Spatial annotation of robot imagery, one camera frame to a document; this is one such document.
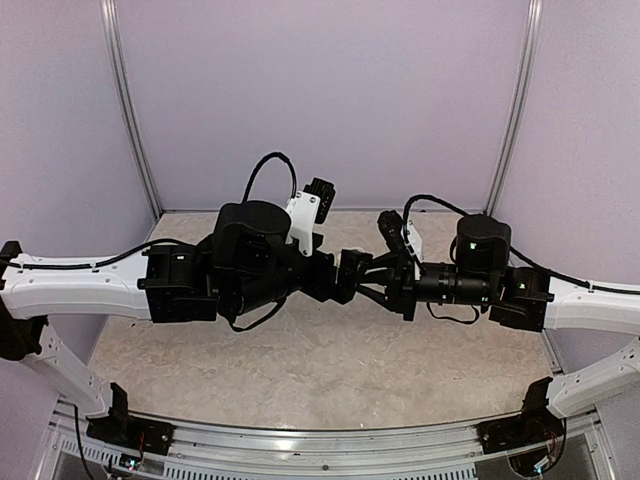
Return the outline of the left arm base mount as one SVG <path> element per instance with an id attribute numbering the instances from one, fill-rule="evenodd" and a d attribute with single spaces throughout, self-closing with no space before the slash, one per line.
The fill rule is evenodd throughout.
<path id="1" fill-rule="evenodd" d="M 129 412 L 126 391 L 110 383 L 111 404 L 107 413 L 88 419 L 87 435 L 103 442 L 167 456 L 175 426 L 171 423 L 134 416 Z"/>

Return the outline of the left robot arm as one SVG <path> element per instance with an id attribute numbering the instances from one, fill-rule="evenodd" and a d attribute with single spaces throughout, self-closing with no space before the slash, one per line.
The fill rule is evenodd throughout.
<path id="1" fill-rule="evenodd" d="M 314 230 L 325 215 L 304 195 L 285 207 L 230 203 L 197 244 L 158 239 L 112 258 L 49 263 L 18 242 L 1 251 L 1 356 L 46 372 L 59 391 L 121 445 L 140 434 L 126 393 L 99 380 L 65 349 L 49 324 L 55 314 L 98 314 L 182 323 L 238 317 L 264 305 L 281 308 L 294 292 L 349 302 L 363 256 L 323 253 Z"/>

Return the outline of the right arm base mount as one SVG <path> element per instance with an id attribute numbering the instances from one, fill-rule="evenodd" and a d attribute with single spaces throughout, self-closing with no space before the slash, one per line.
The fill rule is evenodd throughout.
<path id="1" fill-rule="evenodd" d="M 551 377 L 545 377 L 532 383 L 518 413 L 478 424 L 484 454 L 518 449 L 566 434 L 565 422 L 548 409 L 547 393 L 551 381 Z"/>

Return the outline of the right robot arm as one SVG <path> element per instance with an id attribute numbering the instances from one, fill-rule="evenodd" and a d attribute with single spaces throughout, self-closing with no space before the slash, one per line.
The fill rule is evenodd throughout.
<path id="1" fill-rule="evenodd" d="M 546 377 L 527 390 L 511 433 L 535 442 L 551 424 L 639 384 L 639 288 L 571 278 L 525 261 L 513 267 L 511 229 L 482 214 L 462 216 L 450 263 L 425 262 L 422 240 L 408 219 L 384 211 L 378 219 L 387 253 L 355 253 L 355 285 L 388 311 L 413 319 L 418 304 L 468 305 L 476 315 L 511 329 L 585 329 L 627 334 L 617 352 L 569 374 Z"/>

